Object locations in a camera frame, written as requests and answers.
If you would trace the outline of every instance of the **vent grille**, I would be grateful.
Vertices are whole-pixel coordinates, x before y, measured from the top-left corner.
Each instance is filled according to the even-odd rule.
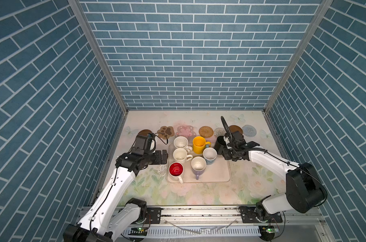
[[[258,226],[234,226],[232,228],[222,228],[219,230],[211,228],[201,228],[198,226],[182,226],[184,229],[193,230],[200,234],[196,234],[190,231],[181,230],[175,227],[165,226],[151,226],[148,230],[147,238],[160,239],[160,238],[189,238],[189,237],[224,237],[224,236],[261,236]],[[128,235],[129,233],[136,233],[131,231],[131,228],[127,228],[123,235],[131,238],[143,238],[141,235]]]

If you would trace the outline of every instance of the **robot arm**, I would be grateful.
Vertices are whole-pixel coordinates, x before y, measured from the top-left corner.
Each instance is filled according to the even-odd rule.
[[[222,150],[226,160],[251,160],[286,182],[285,193],[266,197],[256,204],[256,215],[259,220],[270,220],[271,215],[291,209],[306,213],[320,201],[326,200],[327,190],[322,186],[315,168],[310,163],[291,162],[269,153],[258,143],[253,141],[246,143],[241,133],[238,131],[231,133],[225,119],[221,117],[221,120],[226,130],[224,136],[226,146]]]
[[[97,229],[96,234],[104,235],[108,230],[108,224],[111,220],[113,211],[116,209],[116,206],[123,196],[125,190],[135,179],[135,177],[135,173],[133,171],[129,172],[127,168],[118,167],[114,169],[112,177],[110,178],[107,186],[103,189],[100,196],[97,198],[96,202],[89,209],[86,215],[80,219],[80,227],[87,230],[95,228]],[[139,215],[140,208],[138,208],[138,211],[135,214],[135,219],[127,220],[128,225],[136,221]]]
[[[93,206],[77,225],[68,225],[64,242],[112,242],[133,222],[146,219],[147,203],[132,198],[112,218],[118,202],[138,172],[148,165],[167,163],[167,151],[155,151],[155,137],[138,135],[130,153],[116,160],[116,168]]]

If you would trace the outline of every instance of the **white tray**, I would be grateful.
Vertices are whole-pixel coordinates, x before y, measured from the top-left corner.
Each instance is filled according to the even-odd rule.
[[[168,167],[172,163],[175,162],[173,153],[175,150],[174,144],[171,144],[168,148]],[[197,154],[194,151],[188,152],[193,157],[201,156],[203,157],[203,154]],[[191,160],[185,162],[183,164],[184,172],[183,172],[183,182],[184,183],[199,183],[199,182],[228,182],[231,179],[231,173],[230,173],[230,167],[229,162],[224,159],[223,156],[217,155],[217,158],[215,159],[214,163],[211,165],[207,165],[205,172],[199,176],[199,180],[195,178],[194,173],[192,172],[191,168]],[[167,181],[171,183],[179,183],[179,181],[175,181],[172,179],[169,172],[167,172]]]

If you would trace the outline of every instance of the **mug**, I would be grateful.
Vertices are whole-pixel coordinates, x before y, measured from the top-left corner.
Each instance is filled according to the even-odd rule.
[[[174,150],[174,153],[172,154],[172,156],[174,157],[174,159],[177,162],[180,163],[184,163],[187,160],[191,160],[192,159],[192,155],[191,154],[187,154],[187,151],[183,148],[177,148],[176,150]]]
[[[226,142],[224,140],[224,136],[218,136],[217,141],[215,142],[214,149],[217,151],[217,154],[222,154],[223,149],[226,148]]]
[[[170,173],[172,179],[179,181],[181,184],[183,183],[182,175],[183,175],[183,165],[180,162],[174,162],[169,165],[168,172]]]
[[[194,150],[195,153],[197,154],[201,154],[203,153],[204,149],[207,148],[207,144],[209,145],[208,147],[210,147],[211,143],[210,142],[206,142],[205,138],[201,137],[201,136],[197,136],[194,138],[194,140],[192,141],[192,148]]]
[[[174,145],[176,148],[183,148],[187,152],[192,151],[192,147],[188,146],[188,139],[186,137],[183,136],[176,137],[176,139],[174,140]]]
[[[217,158],[217,151],[213,148],[208,147],[203,151],[203,157],[206,160],[206,164],[211,165]]]
[[[191,161],[192,172],[196,176],[196,179],[199,180],[199,176],[205,172],[206,161],[203,157],[197,156]]]

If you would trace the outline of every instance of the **blue brick wall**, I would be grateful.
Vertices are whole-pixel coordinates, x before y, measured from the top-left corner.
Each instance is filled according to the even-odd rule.
[[[263,109],[320,0],[81,2],[130,109]]]
[[[62,240],[122,115],[67,0],[0,0],[0,242]]]
[[[334,0],[269,113],[292,160],[312,162],[337,241],[366,241],[366,0]]]

